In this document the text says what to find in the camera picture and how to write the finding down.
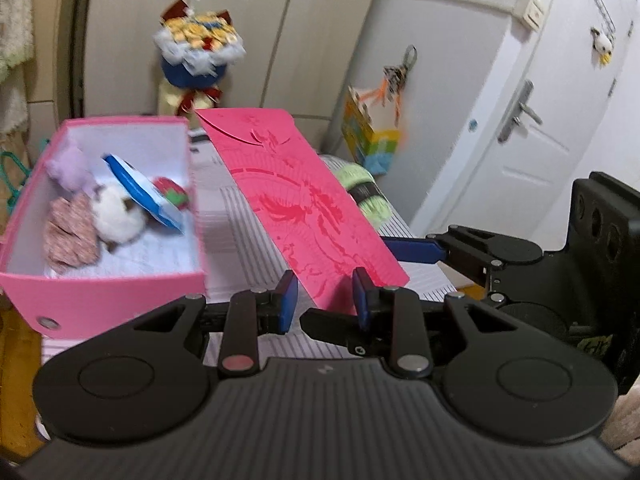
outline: door lock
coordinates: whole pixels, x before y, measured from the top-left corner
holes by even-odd
[[[504,122],[504,126],[500,131],[500,135],[498,135],[498,142],[506,142],[509,140],[513,129],[516,126],[522,125],[522,120],[520,119],[520,114],[525,113],[529,117],[531,117],[538,126],[542,126],[542,118],[535,113],[529,106],[527,106],[527,101],[529,101],[529,97],[533,92],[533,83],[528,79],[524,82],[522,89],[520,90],[520,94],[511,104],[511,107],[507,113],[506,120]]]

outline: purple plush toy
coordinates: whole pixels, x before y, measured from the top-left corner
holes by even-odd
[[[75,140],[67,137],[64,145],[49,159],[45,168],[51,178],[65,190],[84,191],[92,198],[96,181],[89,171],[89,162]]]

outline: red bow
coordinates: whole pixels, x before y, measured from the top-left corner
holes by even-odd
[[[206,88],[204,90],[189,90],[187,93],[185,93],[182,96],[182,100],[180,101],[180,104],[176,108],[175,114],[177,116],[186,115],[189,112],[191,112],[191,109],[193,108],[193,100],[195,99],[197,92],[200,92],[206,95],[213,102],[213,107],[218,108],[218,104],[220,103],[220,96],[222,95],[222,92],[220,91],[220,88],[218,88],[217,86],[213,86],[212,88]]]

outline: strawberry toy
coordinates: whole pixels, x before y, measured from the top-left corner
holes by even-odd
[[[187,192],[178,186],[173,180],[165,176],[159,176],[154,180],[154,186],[169,202],[178,209],[186,209],[189,203]]]

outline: pink envelope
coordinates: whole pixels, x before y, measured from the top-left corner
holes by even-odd
[[[240,191],[319,308],[353,313],[351,273],[409,278],[284,110],[197,110]]]

